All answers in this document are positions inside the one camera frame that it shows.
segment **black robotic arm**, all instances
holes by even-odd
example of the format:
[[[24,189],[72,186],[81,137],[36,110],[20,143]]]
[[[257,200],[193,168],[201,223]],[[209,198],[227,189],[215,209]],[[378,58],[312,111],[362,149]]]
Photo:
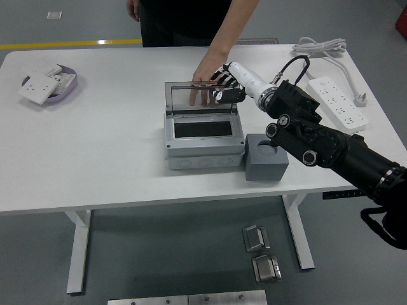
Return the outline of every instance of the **black robotic arm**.
[[[299,79],[294,85],[283,81],[277,87],[282,72],[268,84],[238,63],[224,65],[213,78],[219,79],[220,74],[227,76],[221,81],[237,81],[240,91],[237,94],[234,89],[231,94],[220,95],[215,90],[213,96],[218,102],[240,102],[245,94],[253,97],[261,110],[277,120],[266,128],[273,146],[281,146],[306,166],[330,168],[353,184],[379,205],[364,209],[361,212],[363,221],[393,247],[407,250],[405,167],[371,150],[360,135],[347,135],[320,125],[322,118],[315,111],[319,103],[296,86]],[[382,213],[386,213],[383,226],[370,217]]]

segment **human hand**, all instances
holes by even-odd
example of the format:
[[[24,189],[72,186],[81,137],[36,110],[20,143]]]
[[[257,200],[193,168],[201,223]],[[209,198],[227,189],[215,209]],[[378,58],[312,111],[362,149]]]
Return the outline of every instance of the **human hand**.
[[[126,7],[128,15],[140,22],[140,0],[126,0]]]
[[[199,66],[195,70],[192,81],[210,81],[219,67],[226,63],[228,54],[218,54],[212,52],[209,48],[201,60]],[[201,105],[202,107],[208,106],[208,90],[191,90],[190,93],[190,106],[194,106],[197,100],[198,92],[201,91]],[[215,106],[215,99],[209,95],[209,106]]]

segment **power cord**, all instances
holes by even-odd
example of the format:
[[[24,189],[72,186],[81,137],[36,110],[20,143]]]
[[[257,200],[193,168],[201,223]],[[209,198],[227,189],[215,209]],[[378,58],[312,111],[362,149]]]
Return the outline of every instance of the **power cord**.
[[[323,58],[341,68],[344,71],[348,79],[350,88],[352,89],[352,92],[354,94],[354,104],[358,107],[366,106],[366,93],[361,93],[357,90],[346,66],[332,56],[339,53],[344,53],[346,51],[346,42],[344,39],[338,38],[326,41],[324,43],[317,43],[312,38],[302,37],[300,38],[299,43],[293,46],[293,50],[294,52],[299,54],[306,54],[309,58]],[[314,79],[309,71],[307,71],[307,76],[310,79]]]

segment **gray block with hole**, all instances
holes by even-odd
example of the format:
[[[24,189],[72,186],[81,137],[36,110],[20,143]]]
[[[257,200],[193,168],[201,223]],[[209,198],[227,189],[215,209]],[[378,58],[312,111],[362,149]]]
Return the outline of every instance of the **gray block with hole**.
[[[287,152],[262,133],[246,135],[243,161],[247,181],[281,180],[288,166]]]

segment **gray floor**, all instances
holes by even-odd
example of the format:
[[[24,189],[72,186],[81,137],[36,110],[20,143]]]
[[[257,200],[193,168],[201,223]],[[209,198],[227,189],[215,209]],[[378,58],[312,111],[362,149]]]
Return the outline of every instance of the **gray floor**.
[[[399,4],[262,0],[242,37],[277,37],[280,43],[302,36],[346,39],[406,145],[407,40],[394,28]],[[124,1],[0,0],[0,7],[0,44],[140,37]],[[62,19],[46,20],[48,11],[62,11]],[[0,49],[0,62],[11,51]],[[299,269],[279,197],[94,211],[80,295],[66,295],[71,221],[62,213],[2,216],[0,304],[107,304],[255,289],[266,290],[269,305],[406,304],[407,252],[364,225],[359,211],[373,206],[367,198],[305,198],[300,212],[316,266],[311,271]],[[254,254],[245,251],[241,233],[251,224],[267,228],[282,282],[256,284]]]

